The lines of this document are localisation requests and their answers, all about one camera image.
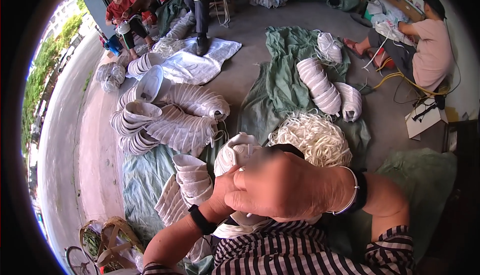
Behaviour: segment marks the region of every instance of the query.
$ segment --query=black wristband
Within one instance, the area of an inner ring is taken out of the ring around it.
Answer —
[[[208,222],[204,215],[198,210],[197,205],[192,205],[188,211],[193,221],[197,224],[198,228],[200,228],[201,234],[207,236],[216,230],[217,224]]]
[[[353,202],[350,208],[345,211],[346,213],[354,213],[362,209],[367,203],[367,179],[365,178],[363,172],[356,170],[352,170],[352,172],[357,177],[357,184],[359,188],[357,190],[355,202]]]

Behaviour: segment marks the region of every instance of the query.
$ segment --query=bicycle wheel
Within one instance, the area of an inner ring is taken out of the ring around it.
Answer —
[[[67,263],[75,275],[99,275],[97,266],[81,248],[71,246],[66,251]]]

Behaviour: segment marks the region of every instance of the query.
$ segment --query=woman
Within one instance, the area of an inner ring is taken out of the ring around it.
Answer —
[[[106,17],[105,23],[107,26],[118,25],[124,20],[129,20],[135,14],[140,15],[141,2],[139,0],[112,0],[110,5],[106,8]],[[135,52],[135,42],[134,36],[132,35],[132,30],[141,38],[145,39],[145,42],[148,44],[148,49],[152,50],[153,44],[155,43],[148,32],[145,30],[145,27],[142,24],[141,18],[134,18],[130,20],[130,31],[123,34],[123,40],[127,45],[127,49],[130,52],[130,55],[135,60],[138,57]]]

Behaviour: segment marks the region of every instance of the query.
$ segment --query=street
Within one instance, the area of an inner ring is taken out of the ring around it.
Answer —
[[[78,179],[78,146],[84,98],[105,50],[95,30],[80,43],[62,74],[45,116],[38,150],[38,196],[47,234],[58,260],[78,246],[86,218]]]

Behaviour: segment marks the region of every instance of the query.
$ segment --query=black cap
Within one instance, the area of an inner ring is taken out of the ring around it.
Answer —
[[[445,8],[440,0],[423,0],[443,20],[445,19]]]

